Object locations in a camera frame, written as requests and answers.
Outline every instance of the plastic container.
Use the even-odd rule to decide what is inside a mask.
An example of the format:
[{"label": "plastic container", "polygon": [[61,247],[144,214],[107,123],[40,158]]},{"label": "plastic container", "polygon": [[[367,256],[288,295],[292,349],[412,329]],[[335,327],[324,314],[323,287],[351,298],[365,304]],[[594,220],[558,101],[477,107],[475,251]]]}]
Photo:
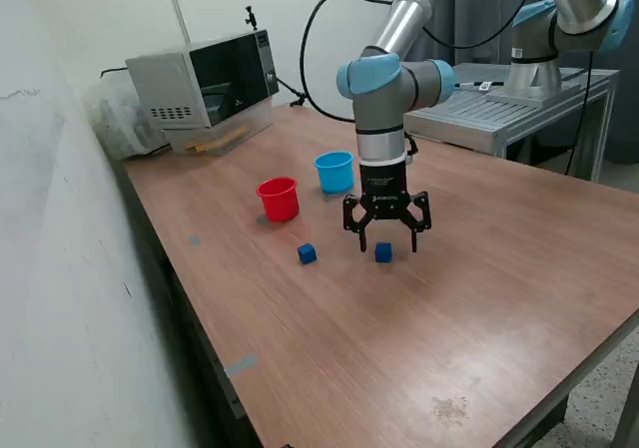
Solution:
[{"label": "plastic container", "polygon": [[271,222],[291,221],[300,213],[298,182],[290,177],[276,177],[258,187],[258,196],[264,204],[264,212]]},{"label": "plastic container", "polygon": [[327,194],[346,192],[352,187],[353,156],[350,152],[335,151],[319,156],[315,160],[321,189]]}]

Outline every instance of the tiled floor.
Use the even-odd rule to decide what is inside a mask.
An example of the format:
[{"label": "tiled floor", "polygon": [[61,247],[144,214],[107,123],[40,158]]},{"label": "tiled floor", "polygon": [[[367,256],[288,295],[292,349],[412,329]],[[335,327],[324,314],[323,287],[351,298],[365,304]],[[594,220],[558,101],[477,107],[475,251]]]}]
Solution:
[{"label": "tiled floor", "polygon": [[[565,167],[558,158],[546,169]],[[600,183],[639,193],[639,165],[606,163]],[[614,436],[639,361],[639,330],[632,333],[570,395],[565,422],[535,448],[606,448]]]}]

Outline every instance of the red cup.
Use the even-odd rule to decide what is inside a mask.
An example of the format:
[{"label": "red cup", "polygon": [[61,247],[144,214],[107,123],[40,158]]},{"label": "red cup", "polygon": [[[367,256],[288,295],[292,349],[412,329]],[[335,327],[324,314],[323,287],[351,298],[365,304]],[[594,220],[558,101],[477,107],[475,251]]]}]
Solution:
[{"label": "red cup", "polygon": [[300,213],[298,182],[290,177],[275,177],[258,187],[258,196],[264,204],[264,212],[271,222],[291,221]]}]

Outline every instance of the plastic bag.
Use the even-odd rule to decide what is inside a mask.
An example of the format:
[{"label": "plastic bag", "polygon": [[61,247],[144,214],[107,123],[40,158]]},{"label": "plastic bag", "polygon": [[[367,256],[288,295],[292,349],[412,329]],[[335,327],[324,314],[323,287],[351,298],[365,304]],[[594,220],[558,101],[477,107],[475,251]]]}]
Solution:
[{"label": "plastic bag", "polygon": [[147,122],[128,71],[105,74],[88,105],[91,126],[114,159],[149,154],[168,144],[162,131]]}]

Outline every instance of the white wall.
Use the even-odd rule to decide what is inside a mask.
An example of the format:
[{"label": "white wall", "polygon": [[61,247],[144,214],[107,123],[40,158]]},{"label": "white wall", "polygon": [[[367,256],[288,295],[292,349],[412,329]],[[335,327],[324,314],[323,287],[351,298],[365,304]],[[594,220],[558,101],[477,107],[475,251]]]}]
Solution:
[{"label": "white wall", "polygon": [[0,31],[0,446],[196,446],[108,161],[27,0]]},{"label": "white wall", "polygon": [[[58,46],[72,86],[82,94],[101,69],[180,44],[182,35],[171,0],[35,0]],[[193,41],[246,31],[245,6],[253,5],[268,29],[279,75],[301,88],[300,41],[319,0],[180,0]],[[339,65],[369,42],[387,8],[355,0],[331,0],[314,25],[308,50],[312,95],[327,109],[351,113],[335,88]],[[290,101],[286,90],[277,102]]]}]

